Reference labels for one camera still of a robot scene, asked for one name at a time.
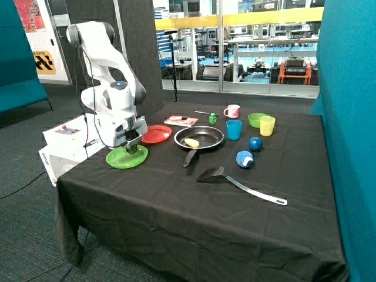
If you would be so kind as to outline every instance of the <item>glass wall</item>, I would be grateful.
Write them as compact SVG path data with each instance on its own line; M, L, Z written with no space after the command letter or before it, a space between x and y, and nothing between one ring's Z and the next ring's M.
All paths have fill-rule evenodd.
M165 89L176 79L178 90L318 95L324 1L154 0L154 6ZM169 29L177 29L174 64Z

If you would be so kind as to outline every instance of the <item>teal couch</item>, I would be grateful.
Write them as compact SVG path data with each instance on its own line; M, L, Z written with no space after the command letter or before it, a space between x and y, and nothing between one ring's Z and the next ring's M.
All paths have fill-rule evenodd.
M47 100L13 0L1 1L0 38L0 113Z
M318 44L320 95L350 281L376 281L376 3L327 0Z

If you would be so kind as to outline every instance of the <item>blue and white ball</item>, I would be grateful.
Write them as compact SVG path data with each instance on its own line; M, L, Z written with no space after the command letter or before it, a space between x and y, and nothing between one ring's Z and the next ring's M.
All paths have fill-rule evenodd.
M248 151L238 152L236 155L236 163L240 167L248 169L253 164L253 155Z

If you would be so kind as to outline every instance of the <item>frying pan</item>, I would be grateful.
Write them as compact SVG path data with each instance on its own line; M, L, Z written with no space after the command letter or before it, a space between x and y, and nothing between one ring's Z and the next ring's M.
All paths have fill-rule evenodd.
M185 138L190 138L199 142L199 147L193 148L186 144ZM193 126L187 127L175 134L175 142L182 149L190 150L186 156L183 167L188 167L192 161L193 156L198 153L198 151L206 149L215 149L218 147L224 139L224 134L210 126Z

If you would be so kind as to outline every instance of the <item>orange machine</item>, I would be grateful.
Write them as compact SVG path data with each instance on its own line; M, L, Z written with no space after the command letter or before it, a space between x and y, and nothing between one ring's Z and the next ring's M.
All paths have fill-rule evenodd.
M279 69L279 84L310 85L312 77L312 65L301 57L290 57L282 61Z

